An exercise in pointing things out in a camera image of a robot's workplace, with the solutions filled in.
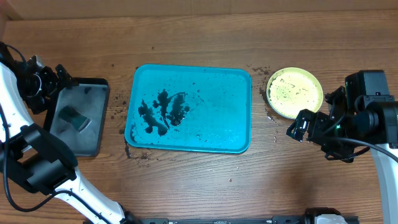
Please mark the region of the teal grey sponge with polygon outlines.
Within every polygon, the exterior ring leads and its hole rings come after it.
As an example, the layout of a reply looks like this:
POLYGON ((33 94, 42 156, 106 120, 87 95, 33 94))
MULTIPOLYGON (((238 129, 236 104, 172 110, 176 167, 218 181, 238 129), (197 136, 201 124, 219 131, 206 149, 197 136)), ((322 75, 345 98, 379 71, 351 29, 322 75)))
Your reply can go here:
POLYGON ((81 132, 90 123, 91 120, 71 106, 66 106, 62 108, 58 114, 59 118, 67 123, 70 123, 76 131, 81 132))

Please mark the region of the yellow green speckled plate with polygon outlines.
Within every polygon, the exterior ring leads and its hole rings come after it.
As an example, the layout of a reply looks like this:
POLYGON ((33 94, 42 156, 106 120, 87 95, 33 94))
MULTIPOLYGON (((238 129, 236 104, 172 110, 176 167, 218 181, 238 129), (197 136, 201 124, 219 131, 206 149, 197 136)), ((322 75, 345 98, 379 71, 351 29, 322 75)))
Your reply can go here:
POLYGON ((266 96, 271 108, 288 119, 295 119, 304 109, 316 113, 323 103, 320 82, 310 72, 297 67, 276 71, 267 83, 266 96))

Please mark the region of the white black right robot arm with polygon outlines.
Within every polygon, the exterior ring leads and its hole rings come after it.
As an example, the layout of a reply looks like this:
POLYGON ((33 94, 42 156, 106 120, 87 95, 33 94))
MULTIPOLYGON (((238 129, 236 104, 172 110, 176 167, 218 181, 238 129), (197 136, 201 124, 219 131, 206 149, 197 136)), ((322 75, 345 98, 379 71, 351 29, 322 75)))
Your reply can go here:
POLYGON ((352 163, 372 154, 384 223, 397 223, 397 102, 391 95, 349 98, 341 86, 325 97, 328 114, 302 110, 287 130, 297 141, 317 144, 328 161, 352 163))

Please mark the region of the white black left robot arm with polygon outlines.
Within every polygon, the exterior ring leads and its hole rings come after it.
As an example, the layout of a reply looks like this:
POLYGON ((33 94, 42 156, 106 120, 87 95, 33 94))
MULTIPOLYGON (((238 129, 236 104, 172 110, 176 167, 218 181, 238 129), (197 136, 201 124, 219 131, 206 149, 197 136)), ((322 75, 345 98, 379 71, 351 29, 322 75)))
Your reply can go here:
POLYGON ((1 172, 10 205, 33 212, 53 198, 78 210, 91 223, 139 223, 119 203, 107 198, 80 172, 78 160, 50 133, 59 94, 81 84, 105 87, 102 78, 73 78, 62 65, 51 69, 38 56, 17 61, 1 43, 1 172), (32 208, 13 200, 9 181, 46 199, 32 208))

